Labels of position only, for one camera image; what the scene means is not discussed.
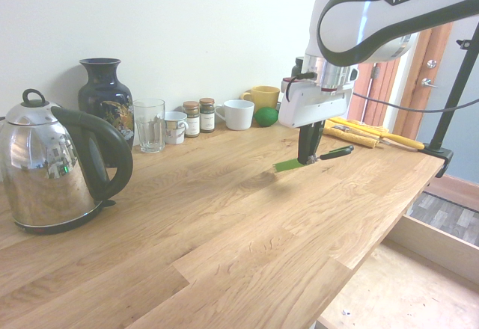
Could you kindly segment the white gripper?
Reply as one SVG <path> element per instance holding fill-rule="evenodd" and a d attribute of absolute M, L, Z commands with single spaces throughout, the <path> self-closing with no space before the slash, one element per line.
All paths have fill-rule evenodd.
<path fill-rule="evenodd" d="M 290 128 L 300 127 L 298 162 L 306 165 L 308 160 L 316 155 L 324 130 L 322 120 L 343 116 L 348 112 L 353 85 L 346 84 L 336 91 L 327 92 L 310 80 L 301 80 L 294 81 L 288 92 L 286 88 L 287 83 L 283 82 L 281 89 L 284 95 L 278 121 Z"/>

